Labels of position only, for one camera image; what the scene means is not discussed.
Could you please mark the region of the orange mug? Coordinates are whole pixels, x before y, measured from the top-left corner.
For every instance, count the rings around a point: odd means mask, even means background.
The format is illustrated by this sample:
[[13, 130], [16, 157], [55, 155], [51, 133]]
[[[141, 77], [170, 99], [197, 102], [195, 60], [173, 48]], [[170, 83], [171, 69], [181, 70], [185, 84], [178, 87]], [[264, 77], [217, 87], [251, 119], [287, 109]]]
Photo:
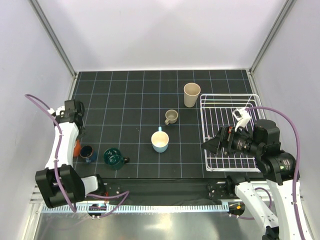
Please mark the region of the orange mug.
[[80, 155], [80, 151], [81, 151], [81, 144], [80, 144], [80, 140], [77, 139], [75, 141], [75, 145], [74, 145], [74, 148], [73, 148], [73, 157], [76, 158]]

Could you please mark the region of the dark green mug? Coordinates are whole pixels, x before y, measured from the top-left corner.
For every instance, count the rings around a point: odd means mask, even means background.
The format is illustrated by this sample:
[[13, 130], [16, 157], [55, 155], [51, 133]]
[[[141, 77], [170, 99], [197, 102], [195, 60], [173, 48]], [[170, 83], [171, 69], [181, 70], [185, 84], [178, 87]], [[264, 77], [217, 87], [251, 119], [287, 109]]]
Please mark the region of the dark green mug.
[[109, 148], [103, 154], [103, 161], [113, 170], [120, 170], [125, 164], [130, 162], [129, 157], [124, 157], [118, 148]]

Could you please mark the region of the light blue mug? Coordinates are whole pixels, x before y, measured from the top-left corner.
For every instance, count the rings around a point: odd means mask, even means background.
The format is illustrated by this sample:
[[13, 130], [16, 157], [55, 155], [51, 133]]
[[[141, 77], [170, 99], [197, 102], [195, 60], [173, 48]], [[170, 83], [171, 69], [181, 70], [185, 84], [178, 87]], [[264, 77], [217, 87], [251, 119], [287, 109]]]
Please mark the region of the light blue mug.
[[151, 136], [151, 144], [157, 153], [164, 153], [169, 145], [169, 135], [158, 127], [158, 131], [154, 132]]

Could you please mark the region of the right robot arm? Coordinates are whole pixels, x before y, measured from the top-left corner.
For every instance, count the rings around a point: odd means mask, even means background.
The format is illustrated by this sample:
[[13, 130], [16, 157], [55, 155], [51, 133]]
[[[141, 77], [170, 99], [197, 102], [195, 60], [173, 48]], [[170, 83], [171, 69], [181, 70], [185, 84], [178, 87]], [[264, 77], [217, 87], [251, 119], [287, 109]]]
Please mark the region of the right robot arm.
[[281, 149], [280, 129], [274, 121], [257, 120], [253, 133], [243, 127], [221, 127], [216, 136], [201, 147], [213, 155], [223, 150], [226, 155], [240, 153], [254, 157], [272, 193], [276, 212], [273, 213], [258, 196], [248, 177], [228, 176], [225, 192], [230, 198], [242, 200], [261, 228], [263, 240], [312, 239], [299, 195], [300, 184], [295, 175], [298, 161]]

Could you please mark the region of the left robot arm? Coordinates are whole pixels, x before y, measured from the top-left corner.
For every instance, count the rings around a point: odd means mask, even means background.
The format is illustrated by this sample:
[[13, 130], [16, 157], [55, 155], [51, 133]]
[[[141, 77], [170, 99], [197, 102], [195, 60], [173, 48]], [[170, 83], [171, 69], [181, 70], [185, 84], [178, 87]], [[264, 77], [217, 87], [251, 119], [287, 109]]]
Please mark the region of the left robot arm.
[[65, 197], [72, 204], [82, 202], [87, 194], [97, 201], [103, 199], [106, 188], [100, 175], [80, 177], [73, 168], [76, 140], [84, 130], [84, 104], [75, 99], [66, 100], [63, 106], [48, 113], [55, 120], [54, 142], [44, 170], [35, 174], [46, 206], [52, 209], [67, 205]]

